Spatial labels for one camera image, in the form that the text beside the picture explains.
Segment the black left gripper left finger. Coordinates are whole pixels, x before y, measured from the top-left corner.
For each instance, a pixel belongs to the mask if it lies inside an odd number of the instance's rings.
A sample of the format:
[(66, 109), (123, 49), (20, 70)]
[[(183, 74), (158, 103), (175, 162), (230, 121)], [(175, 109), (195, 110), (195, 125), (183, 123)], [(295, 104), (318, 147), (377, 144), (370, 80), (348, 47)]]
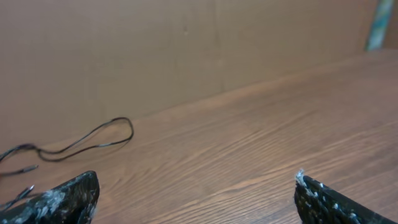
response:
[(50, 190), (32, 194), (24, 189), (1, 205), (2, 224), (90, 224), (95, 216), (100, 185), (89, 170)]

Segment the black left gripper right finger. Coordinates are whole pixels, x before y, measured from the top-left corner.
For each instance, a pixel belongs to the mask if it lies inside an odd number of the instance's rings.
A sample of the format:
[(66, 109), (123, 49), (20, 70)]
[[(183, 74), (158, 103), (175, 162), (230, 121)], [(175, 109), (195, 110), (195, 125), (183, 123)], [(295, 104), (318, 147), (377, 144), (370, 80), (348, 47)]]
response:
[(397, 224), (299, 170), (294, 202), (303, 224)]

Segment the teal strip in background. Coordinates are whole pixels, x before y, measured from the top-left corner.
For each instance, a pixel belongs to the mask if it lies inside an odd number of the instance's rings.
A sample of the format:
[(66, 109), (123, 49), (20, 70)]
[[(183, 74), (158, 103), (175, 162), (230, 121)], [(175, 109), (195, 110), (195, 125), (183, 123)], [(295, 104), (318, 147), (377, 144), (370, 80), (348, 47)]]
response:
[(394, 3), (395, 0), (377, 0), (376, 10), (366, 39), (365, 51), (382, 48)]

